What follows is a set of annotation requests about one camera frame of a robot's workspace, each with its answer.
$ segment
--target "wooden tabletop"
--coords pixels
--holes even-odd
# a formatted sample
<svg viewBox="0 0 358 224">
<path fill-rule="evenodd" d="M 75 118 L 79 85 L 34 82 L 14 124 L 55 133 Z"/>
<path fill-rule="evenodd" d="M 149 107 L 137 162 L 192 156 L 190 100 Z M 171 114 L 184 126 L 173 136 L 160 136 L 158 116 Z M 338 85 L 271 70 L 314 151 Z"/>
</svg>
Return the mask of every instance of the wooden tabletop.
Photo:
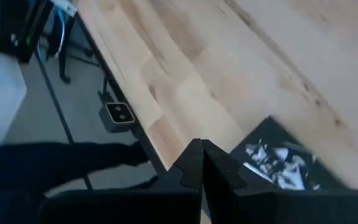
<svg viewBox="0 0 358 224">
<path fill-rule="evenodd" d="M 167 169 L 193 138 L 230 152 L 272 115 L 358 188 L 358 1 L 77 7 Z"/>
</svg>

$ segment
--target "desk leg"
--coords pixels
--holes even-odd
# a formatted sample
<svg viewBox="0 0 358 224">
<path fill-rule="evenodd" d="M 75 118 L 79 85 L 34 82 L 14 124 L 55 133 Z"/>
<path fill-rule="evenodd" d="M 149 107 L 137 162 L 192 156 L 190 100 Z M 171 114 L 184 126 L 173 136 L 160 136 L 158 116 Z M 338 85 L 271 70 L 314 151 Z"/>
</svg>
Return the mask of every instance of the desk leg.
<svg viewBox="0 0 358 224">
<path fill-rule="evenodd" d="M 62 51 L 59 54 L 59 74 L 60 79 L 66 83 L 70 84 L 71 80 L 66 76 L 66 52 L 67 52 L 67 44 L 70 40 L 70 32 L 73 29 L 75 19 L 72 17 L 68 18 L 68 21 L 65 25 L 65 39 L 63 40 Z"/>
</svg>

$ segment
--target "floor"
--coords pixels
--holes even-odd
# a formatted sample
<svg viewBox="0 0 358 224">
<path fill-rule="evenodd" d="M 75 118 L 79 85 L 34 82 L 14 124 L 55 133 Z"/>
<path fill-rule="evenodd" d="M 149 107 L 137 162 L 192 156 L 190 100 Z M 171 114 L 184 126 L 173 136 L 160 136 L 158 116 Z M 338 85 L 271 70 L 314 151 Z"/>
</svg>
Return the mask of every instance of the floor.
<svg viewBox="0 0 358 224">
<path fill-rule="evenodd" d="M 74 49 L 69 49 L 68 53 L 96 62 Z M 101 102 L 97 91 L 101 90 L 104 78 L 99 67 L 68 57 L 67 74 L 71 77 L 71 84 L 66 85 L 58 76 L 58 60 L 52 58 L 43 63 L 75 142 L 132 144 L 136 141 L 130 132 L 109 134 L 105 130 L 98 114 Z M 11 125 L 5 143 L 68 142 L 38 61 L 33 57 L 21 69 L 27 85 L 27 96 Z M 108 189 L 135 185 L 154 175 L 153 167 L 147 163 L 139 167 L 120 166 L 102 170 L 88 177 L 94 189 Z M 47 195 L 85 188 L 82 179 L 74 180 L 52 189 Z"/>
</svg>

